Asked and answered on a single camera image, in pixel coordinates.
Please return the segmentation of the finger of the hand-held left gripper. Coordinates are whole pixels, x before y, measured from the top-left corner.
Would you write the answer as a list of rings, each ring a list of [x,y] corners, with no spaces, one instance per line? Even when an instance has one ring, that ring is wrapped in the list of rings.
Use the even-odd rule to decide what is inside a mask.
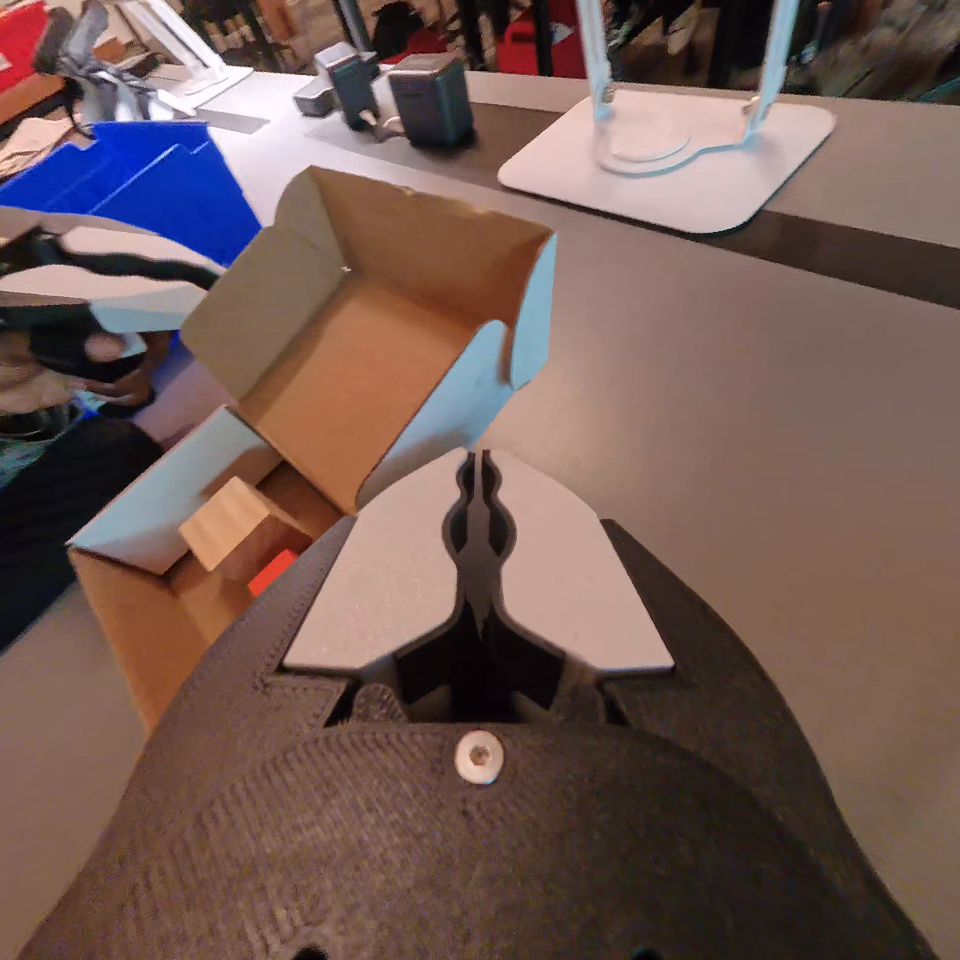
[[[45,268],[210,289],[226,268],[183,244],[123,222],[81,214],[2,210],[1,277]]]
[[[212,288],[133,277],[107,278],[70,268],[45,268],[1,280],[2,325],[23,331],[53,329],[110,334],[174,331]]]

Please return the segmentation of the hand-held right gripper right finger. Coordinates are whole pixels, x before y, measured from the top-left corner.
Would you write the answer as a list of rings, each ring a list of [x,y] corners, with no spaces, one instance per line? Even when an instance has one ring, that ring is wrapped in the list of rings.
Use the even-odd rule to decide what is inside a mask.
[[[672,671],[673,656],[598,514],[514,454],[486,450],[502,522],[498,612],[589,671]]]

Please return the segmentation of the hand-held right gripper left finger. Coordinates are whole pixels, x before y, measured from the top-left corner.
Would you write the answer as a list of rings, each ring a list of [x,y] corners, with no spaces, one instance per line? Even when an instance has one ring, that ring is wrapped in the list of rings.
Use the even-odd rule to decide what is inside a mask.
[[[294,673],[381,673],[445,627],[459,572],[450,519],[463,506],[456,448],[397,480],[356,516],[283,660]]]

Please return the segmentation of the red block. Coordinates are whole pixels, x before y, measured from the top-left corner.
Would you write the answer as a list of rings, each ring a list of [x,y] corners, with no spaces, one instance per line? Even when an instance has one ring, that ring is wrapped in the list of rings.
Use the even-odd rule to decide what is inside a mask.
[[[300,558],[302,554],[298,551],[285,549],[273,557],[262,569],[260,569],[247,583],[249,593],[253,598],[258,598],[270,585],[276,582],[282,574],[289,570]]]

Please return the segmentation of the wooden block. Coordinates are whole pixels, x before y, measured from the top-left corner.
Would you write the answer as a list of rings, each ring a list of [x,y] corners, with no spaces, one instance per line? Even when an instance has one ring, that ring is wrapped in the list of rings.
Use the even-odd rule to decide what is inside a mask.
[[[243,585],[285,551],[301,555],[314,542],[288,511],[238,477],[189,516],[178,533],[207,572]]]

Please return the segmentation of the white cardboard box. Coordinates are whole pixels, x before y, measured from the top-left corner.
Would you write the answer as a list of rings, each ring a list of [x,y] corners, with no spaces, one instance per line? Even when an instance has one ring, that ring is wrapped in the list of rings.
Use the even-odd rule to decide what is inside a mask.
[[[236,479],[312,539],[450,450],[546,365],[558,236],[310,167],[186,321],[229,395],[69,542],[145,732],[252,604],[182,527]]]

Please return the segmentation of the person's left hand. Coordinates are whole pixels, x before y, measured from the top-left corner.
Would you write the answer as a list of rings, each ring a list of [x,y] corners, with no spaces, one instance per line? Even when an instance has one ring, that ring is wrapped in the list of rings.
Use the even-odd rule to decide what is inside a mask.
[[[146,345],[139,355],[139,366],[114,383],[84,381],[81,391],[107,419],[126,421],[145,410],[156,399],[154,378],[169,354],[171,335],[167,332],[144,333]]]

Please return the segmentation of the blue plastic bin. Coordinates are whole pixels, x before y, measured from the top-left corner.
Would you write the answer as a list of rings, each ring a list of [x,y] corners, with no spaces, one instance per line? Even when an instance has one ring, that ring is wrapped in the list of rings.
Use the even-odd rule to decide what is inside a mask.
[[[157,234],[230,267],[261,230],[203,122],[101,123],[1,188],[4,208],[85,215]]]

